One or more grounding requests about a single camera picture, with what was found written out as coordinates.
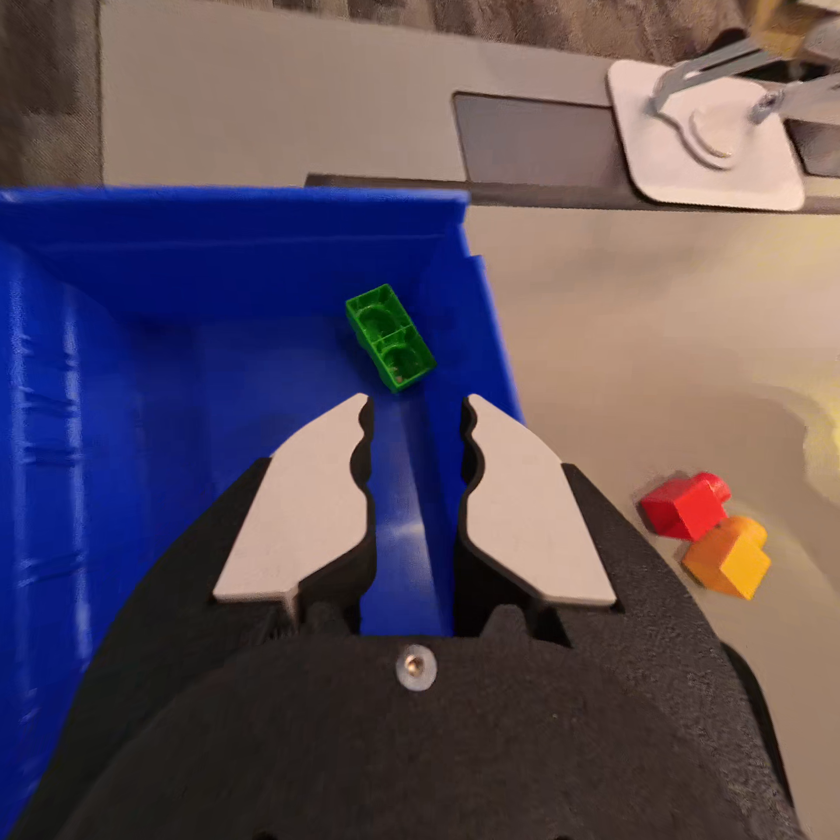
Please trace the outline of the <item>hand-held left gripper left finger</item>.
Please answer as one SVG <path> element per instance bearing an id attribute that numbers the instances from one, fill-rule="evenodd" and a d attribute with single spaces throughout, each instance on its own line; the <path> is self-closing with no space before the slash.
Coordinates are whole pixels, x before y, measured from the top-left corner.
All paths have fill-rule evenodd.
<path id="1" fill-rule="evenodd" d="M 373 401 L 357 393 L 278 447 L 213 588 L 215 601 L 278 603 L 295 624 L 320 602 L 357 608 L 376 573 L 373 433 Z"/>

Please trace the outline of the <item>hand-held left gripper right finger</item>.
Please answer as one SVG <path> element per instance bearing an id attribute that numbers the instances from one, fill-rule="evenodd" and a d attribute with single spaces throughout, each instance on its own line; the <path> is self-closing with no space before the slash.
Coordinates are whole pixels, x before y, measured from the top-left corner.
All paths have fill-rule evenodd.
<path id="1" fill-rule="evenodd" d="M 611 610 L 617 595 L 565 464 L 478 394 L 464 398 L 465 490 L 457 521 L 457 629 L 480 631 L 513 605 L 548 631 L 556 607 Z"/>

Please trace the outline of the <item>red toy block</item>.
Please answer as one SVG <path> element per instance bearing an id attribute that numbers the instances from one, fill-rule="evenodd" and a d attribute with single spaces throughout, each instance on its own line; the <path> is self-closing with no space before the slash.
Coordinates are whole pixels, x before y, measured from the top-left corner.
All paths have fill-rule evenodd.
<path id="1" fill-rule="evenodd" d="M 727 518 L 725 502 L 731 497 L 722 478 L 700 472 L 667 479 L 638 504 L 657 535 L 696 542 Z"/>

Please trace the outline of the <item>blue plastic bin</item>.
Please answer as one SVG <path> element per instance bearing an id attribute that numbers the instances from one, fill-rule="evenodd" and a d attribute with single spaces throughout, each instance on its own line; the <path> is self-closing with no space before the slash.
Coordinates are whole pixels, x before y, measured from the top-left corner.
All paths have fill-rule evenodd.
<path id="1" fill-rule="evenodd" d="M 374 405 L 363 635 L 453 636 L 465 396 L 522 420 L 464 189 L 2 189 L 2 838 L 118 614 L 232 527 L 260 465 Z M 345 302 L 390 285 L 437 367 L 393 394 Z"/>

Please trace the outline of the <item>green two-stud toy block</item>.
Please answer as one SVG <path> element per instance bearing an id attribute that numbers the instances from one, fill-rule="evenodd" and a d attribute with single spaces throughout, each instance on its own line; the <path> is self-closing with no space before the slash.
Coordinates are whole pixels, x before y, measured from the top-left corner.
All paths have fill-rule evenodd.
<path id="1" fill-rule="evenodd" d="M 404 392 L 437 367 L 431 350 L 390 285 L 352 297 L 344 306 L 359 345 L 391 393 Z"/>

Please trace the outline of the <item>orange toy block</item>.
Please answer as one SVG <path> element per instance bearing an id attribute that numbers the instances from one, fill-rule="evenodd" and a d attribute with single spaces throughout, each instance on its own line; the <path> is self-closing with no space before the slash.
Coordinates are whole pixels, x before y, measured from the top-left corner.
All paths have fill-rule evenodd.
<path id="1" fill-rule="evenodd" d="M 767 539 L 759 522 L 732 516 L 693 542 L 680 563 L 706 589 L 750 601 L 771 566 Z"/>

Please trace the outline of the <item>grey desk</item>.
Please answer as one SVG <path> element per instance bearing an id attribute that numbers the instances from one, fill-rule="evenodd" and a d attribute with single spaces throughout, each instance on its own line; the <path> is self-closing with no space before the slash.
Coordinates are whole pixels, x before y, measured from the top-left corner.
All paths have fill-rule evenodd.
<path id="1" fill-rule="evenodd" d="M 467 178 L 457 92 L 607 104 L 607 59 L 269 2 L 103 2 L 109 184 Z M 479 206 L 528 424 L 637 526 L 677 470 L 769 534 L 751 603 L 688 583 L 759 678 L 796 810 L 838 838 L 838 216 Z"/>

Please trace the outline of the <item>white stand base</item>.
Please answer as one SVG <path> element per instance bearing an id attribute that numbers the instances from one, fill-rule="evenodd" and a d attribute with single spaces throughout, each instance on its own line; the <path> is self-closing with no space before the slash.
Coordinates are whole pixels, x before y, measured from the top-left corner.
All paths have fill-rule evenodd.
<path id="1" fill-rule="evenodd" d="M 838 73 L 768 90 L 742 73 L 777 57 L 750 38 L 671 67 L 606 73 L 631 180 L 654 203 L 797 213 L 802 168 L 783 121 L 838 120 Z"/>

